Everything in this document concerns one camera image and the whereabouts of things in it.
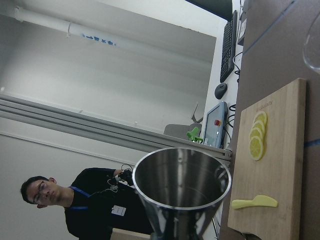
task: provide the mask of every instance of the metal funnel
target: metal funnel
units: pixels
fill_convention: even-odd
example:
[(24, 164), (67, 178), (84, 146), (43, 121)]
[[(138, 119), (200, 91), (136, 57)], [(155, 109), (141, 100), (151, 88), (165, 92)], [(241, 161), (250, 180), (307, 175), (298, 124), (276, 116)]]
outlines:
[(201, 240), (230, 189), (231, 175), (206, 153), (165, 148), (136, 164), (133, 183), (154, 230), (152, 240)]

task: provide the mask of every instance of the man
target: man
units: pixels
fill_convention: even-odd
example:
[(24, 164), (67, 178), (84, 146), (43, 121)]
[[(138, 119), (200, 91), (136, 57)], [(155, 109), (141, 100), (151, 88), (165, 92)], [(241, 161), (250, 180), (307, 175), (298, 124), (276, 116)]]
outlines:
[(38, 209), (64, 207), (68, 231), (80, 240), (109, 240), (112, 228), (151, 234), (152, 227), (134, 188), (116, 183), (120, 169), (87, 168), (69, 187), (35, 176), (21, 186), (24, 201)]

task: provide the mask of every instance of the white pipe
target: white pipe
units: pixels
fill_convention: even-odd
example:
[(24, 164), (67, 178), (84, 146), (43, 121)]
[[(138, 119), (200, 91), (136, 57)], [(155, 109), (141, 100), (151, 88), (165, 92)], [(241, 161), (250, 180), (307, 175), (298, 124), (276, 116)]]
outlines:
[(82, 26), (70, 21), (61, 20), (55, 17), (43, 15), (40, 13), (32, 12), (23, 9), (20, 6), (16, 6), (14, 9), (14, 18), (18, 21), (26, 21), (29, 23), (45, 26), (51, 29), (65, 32), (69, 35), (77, 35), (91, 39), (102, 44), (109, 46), (116, 46), (121, 49), (136, 52), (138, 54), (160, 58), (165, 61), (169, 61), (173, 64), (185, 65), (187, 67), (193, 67), (199, 70), (211, 69), (212, 63), (197, 58), (183, 56), (179, 53), (165, 50), (160, 47), (151, 46), (149, 44), (141, 43), (135, 40), (130, 40), (125, 37), (116, 36), (110, 33), (105, 33), (90, 27)]

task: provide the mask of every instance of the black t-shirt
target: black t-shirt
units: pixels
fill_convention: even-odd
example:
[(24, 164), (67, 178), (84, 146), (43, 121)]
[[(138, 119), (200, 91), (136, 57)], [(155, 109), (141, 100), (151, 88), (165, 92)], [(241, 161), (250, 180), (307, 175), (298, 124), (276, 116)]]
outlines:
[[(75, 190), (71, 206), (64, 211), (68, 231), (80, 240), (109, 240), (111, 227), (144, 234), (153, 232), (133, 188), (118, 183), (117, 193), (107, 190), (97, 194), (110, 188), (107, 181), (114, 176), (114, 172), (115, 169), (87, 168), (71, 184), (92, 195), (88, 198)], [(124, 216), (111, 214), (114, 205), (126, 208)], [(90, 210), (72, 209), (74, 207), (89, 207)]]

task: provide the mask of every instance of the bamboo cutting board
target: bamboo cutting board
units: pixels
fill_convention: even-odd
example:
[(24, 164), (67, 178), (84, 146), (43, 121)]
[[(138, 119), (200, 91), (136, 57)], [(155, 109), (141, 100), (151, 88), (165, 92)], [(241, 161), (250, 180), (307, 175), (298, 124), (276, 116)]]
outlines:
[[(298, 78), (241, 112), (228, 227), (262, 240), (298, 240), (304, 149), (306, 81)], [(249, 134), (257, 112), (267, 113), (265, 152), (254, 161)], [(278, 207), (232, 209), (233, 200), (266, 195)]]

